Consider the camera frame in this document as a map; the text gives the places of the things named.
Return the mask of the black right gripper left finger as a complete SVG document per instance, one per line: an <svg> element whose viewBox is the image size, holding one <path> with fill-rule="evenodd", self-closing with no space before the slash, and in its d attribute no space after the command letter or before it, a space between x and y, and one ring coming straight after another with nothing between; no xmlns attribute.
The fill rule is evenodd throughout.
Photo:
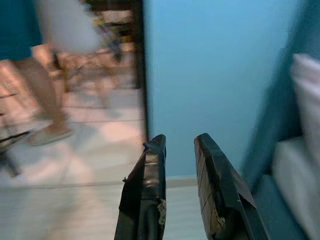
<svg viewBox="0 0 320 240"><path fill-rule="evenodd" d="M167 216L166 136L143 144L133 170L123 179L116 240L161 240Z"/></svg>

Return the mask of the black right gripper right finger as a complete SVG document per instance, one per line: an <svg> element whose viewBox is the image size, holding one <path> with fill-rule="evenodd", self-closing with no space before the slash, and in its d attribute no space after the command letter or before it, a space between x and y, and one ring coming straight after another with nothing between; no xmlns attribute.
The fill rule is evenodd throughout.
<svg viewBox="0 0 320 240"><path fill-rule="evenodd" d="M248 185L208 133L194 139L200 212L209 240L267 240Z"/></svg>

